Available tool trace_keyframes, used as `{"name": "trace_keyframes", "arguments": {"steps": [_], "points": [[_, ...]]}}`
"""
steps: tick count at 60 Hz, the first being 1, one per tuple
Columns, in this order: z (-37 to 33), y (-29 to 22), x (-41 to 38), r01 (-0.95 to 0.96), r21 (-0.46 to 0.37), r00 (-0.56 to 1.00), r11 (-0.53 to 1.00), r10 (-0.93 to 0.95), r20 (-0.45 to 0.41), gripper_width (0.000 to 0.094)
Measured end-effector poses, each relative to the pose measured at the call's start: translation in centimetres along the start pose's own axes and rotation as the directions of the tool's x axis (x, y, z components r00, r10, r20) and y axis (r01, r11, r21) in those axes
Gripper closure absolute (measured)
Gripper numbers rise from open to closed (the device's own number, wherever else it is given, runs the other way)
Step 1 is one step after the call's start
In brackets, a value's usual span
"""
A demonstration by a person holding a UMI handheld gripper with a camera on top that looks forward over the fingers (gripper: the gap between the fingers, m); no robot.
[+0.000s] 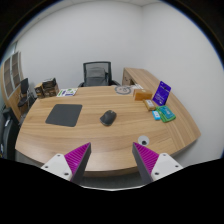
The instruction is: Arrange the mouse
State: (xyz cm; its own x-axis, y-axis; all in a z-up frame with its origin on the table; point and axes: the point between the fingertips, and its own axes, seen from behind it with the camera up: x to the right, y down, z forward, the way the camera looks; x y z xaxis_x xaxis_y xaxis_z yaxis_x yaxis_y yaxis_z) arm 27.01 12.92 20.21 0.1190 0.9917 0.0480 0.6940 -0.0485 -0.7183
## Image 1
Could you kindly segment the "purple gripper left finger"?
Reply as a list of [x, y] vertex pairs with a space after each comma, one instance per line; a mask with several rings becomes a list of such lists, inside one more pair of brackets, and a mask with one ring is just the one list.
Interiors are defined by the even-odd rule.
[[65, 155], [54, 155], [42, 169], [79, 185], [90, 155], [91, 143], [86, 143]]

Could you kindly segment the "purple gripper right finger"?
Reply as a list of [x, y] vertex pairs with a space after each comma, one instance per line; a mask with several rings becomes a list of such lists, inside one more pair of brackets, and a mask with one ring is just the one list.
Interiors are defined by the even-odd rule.
[[157, 154], [138, 143], [133, 143], [132, 153], [144, 184], [149, 184], [182, 169], [182, 166], [169, 154]]

